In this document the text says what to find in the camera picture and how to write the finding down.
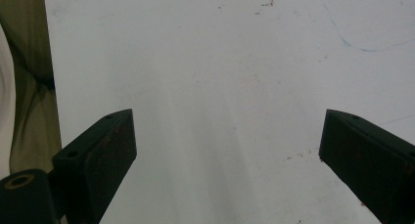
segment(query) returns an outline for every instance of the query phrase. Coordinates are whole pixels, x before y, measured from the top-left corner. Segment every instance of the beige cloth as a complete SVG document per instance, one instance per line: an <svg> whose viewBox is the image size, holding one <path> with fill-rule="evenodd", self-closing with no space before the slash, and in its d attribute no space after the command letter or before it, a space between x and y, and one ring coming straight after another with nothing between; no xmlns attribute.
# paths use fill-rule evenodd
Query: beige cloth
<svg viewBox="0 0 415 224"><path fill-rule="evenodd" d="M0 24L0 179L9 175L9 157L15 126L15 71L9 44Z"/></svg>
<svg viewBox="0 0 415 224"><path fill-rule="evenodd" d="M0 0L0 23L16 77L16 117L11 172L52 169L61 149L58 111L44 0Z"/></svg>

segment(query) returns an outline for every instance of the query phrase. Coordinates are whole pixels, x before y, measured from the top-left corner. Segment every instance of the white surface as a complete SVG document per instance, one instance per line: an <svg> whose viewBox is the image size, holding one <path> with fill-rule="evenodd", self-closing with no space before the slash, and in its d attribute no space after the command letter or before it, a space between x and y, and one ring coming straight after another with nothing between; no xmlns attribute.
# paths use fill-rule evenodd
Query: white surface
<svg viewBox="0 0 415 224"><path fill-rule="evenodd" d="M63 144L134 111L102 223L379 223L318 147L326 109L415 142L414 2L46 0Z"/></svg>
<svg viewBox="0 0 415 224"><path fill-rule="evenodd" d="M15 111L15 70L9 43L0 24L0 180L10 174Z"/></svg>

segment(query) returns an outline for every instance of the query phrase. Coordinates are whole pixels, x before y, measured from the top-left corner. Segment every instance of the black plastic part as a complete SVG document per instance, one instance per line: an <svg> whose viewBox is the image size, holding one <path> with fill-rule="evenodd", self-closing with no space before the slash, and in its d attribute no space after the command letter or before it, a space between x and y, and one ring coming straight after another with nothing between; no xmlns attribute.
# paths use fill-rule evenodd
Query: black plastic part
<svg viewBox="0 0 415 224"><path fill-rule="evenodd" d="M0 181L0 223L59 223L45 172L29 169Z"/></svg>
<svg viewBox="0 0 415 224"><path fill-rule="evenodd" d="M137 156L132 110L109 114L53 157L69 223L99 223Z"/></svg>
<svg viewBox="0 0 415 224"><path fill-rule="evenodd" d="M413 145L359 116L327 110L319 155L382 223L414 223Z"/></svg>

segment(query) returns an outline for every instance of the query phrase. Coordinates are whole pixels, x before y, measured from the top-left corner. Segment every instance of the screw hole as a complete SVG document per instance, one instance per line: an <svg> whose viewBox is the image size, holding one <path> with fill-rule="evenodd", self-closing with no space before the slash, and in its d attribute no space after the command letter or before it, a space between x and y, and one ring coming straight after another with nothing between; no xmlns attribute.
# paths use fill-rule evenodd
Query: screw hole
<svg viewBox="0 0 415 224"><path fill-rule="evenodd" d="M34 176L32 174L24 174L9 180L4 186L8 190L14 190L31 183L33 179Z"/></svg>
<svg viewBox="0 0 415 224"><path fill-rule="evenodd" d="M19 186L27 181L27 177L18 177L12 181L12 186Z"/></svg>
<svg viewBox="0 0 415 224"><path fill-rule="evenodd" d="M68 153L68 157L76 157L78 155L78 152L70 152Z"/></svg>

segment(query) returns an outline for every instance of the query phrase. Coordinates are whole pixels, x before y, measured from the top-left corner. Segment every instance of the blue line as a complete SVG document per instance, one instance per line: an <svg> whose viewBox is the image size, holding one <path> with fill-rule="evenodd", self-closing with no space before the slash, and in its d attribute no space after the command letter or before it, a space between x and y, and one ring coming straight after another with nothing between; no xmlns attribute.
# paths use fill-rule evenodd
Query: blue line
<svg viewBox="0 0 415 224"><path fill-rule="evenodd" d="M394 123L394 122L397 122L397 121L400 121L400 120L403 120L403 119L407 119L407 118L410 118L410 117L413 117L413 116L415 116L415 114L411 114L411 115L404 116L402 118L394 119L394 120L388 121L388 122L380 124L380 125Z"/></svg>
<svg viewBox="0 0 415 224"><path fill-rule="evenodd" d="M350 42L348 42L348 41L347 41L347 40L346 40L346 39L342 36L342 34L340 33L340 30L339 30L339 28L338 28L337 24L336 24L336 23L335 23L335 21L333 20L333 16L332 16L332 14L330 13L329 8L328 8L328 7L327 7L327 5L324 3L324 0L321 0L321 1L322 1L322 3L323 3L324 9L326 9L326 12L327 12L327 14L328 14L328 16L329 16L330 22L332 23L332 25L333 25L333 27L336 29L336 32L338 33L339 37L342 39L343 43L344 43L347 47L351 47L351 48L354 48L354 49L358 49L358 50L363 51L363 52L378 52L378 51L386 51L386 50L389 50L389 49L390 49L390 48L392 48L392 47L401 46L401 45L406 45L406 44L408 44L408 43L411 43L411 42L414 42L414 41L415 41L415 38L412 38L412 39L409 39L409 40L404 41L404 42L401 42L401 43L392 44L392 45L387 46L387 47L382 48L382 49L368 49L368 48L361 48L361 47L354 46L353 44L351 44Z"/></svg>

